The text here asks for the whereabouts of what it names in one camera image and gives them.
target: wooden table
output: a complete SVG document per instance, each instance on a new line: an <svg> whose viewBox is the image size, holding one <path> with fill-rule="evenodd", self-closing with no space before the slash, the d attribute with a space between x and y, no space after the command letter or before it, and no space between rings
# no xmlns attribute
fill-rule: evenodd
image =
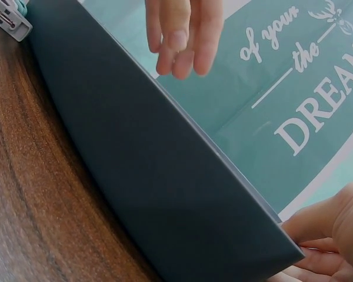
<svg viewBox="0 0 353 282"><path fill-rule="evenodd" d="M75 153L26 43L0 29L0 281L156 281Z"/></svg>

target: fingernail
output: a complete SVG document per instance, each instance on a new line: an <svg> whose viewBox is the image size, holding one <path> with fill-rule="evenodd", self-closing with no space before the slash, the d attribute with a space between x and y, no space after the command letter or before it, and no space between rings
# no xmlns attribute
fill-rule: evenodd
<svg viewBox="0 0 353 282"><path fill-rule="evenodd" d="M174 31L168 35L168 45L174 51L183 51L187 48L187 34L185 31Z"/></svg>

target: white line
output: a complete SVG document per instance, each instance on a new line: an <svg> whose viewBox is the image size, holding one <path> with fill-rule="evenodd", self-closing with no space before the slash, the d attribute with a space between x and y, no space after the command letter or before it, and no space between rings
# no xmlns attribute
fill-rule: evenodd
<svg viewBox="0 0 353 282"><path fill-rule="evenodd" d="M261 96L260 99L257 100L255 104L252 105L252 108L255 108L261 101L263 101L264 98L267 97L268 94L270 94L277 87L277 85L279 85L292 71L293 71L293 68L290 68L287 72L285 72L284 75L280 77L280 79L275 84L273 84L273 86L269 88L268 91L265 92L264 95Z"/></svg>
<svg viewBox="0 0 353 282"><path fill-rule="evenodd" d="M327 163L327 165L319 172L319 174L309 183L309 185L290 202L278 216L282 221L288 220L302 205L324 184L324 182L332 175L340 163L348 157L353 150L353 133L348 140L342 145L335 156Z"/></svg>
<svg viewBox="0 0 353 282"><path fill-rule="evenodd" d="M329 29L327 29L326 32L323 33L323 35L318 39L318 43L322 42L322 40L335 28L336 24L334 23L333 25L331 25L331 27Z"/></svg>

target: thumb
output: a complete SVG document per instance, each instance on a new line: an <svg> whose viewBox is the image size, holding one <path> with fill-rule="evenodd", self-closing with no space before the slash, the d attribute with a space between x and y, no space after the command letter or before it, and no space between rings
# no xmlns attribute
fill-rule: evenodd
<svg viewBox="0 0 353 282"><path fill-rule="evenodd" d="M164 42L173 51L187 48L189 37L190 0L159 0L159 19Z"/></svg>
<svg viewBox="0 0 353 282"><path fill-rule="evenodd" d="M338 211L339 203L333 197L300 210L282 228L297 244L332 237Z"/></svg>

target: teal paper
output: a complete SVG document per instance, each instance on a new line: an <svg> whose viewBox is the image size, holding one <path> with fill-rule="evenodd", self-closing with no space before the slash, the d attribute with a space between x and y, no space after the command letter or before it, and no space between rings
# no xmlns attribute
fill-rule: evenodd
<svg viewBox="0 0 353 282"><path fill-rule="evenodd" d="M105 7L103 2L86 0L84 5L155 75L156 56L146 43L144 5L121 1L123 6L118 6L107 1ZM110 5L116 6L114 14L107 11ZM262 37L268 26L280 30L281 22L285 24L276 33L277 40L268 40L266 34ZM258 55L250 54L251 42L252 46L258 43ZM293 57L298 49L315 55L308 58L303 70L298 67L301 60L296 64ZM343 59L345 54L350 60ZM339 152L351 154L348 149L343 153L342 147L353 134L353 0L252 0L226 19L217 58L207 77L192 74L180 81L163 76L157 81L276 212L294 212L353 181L353 157L347 157L342 166L335 164ZM333 89L337 93L326 94L324 99L314 92L319 84L321 92ZM314 106L320 111L313 122L296 112L303 102L309 102L304 111L312 112ZM275 134L292 118L309 131L300 152ZM304 141L300 127L289 125L285 130L298 145ZM338 180L335 173L346 176ZM297 201L303 194L308 199Z"/></svg>

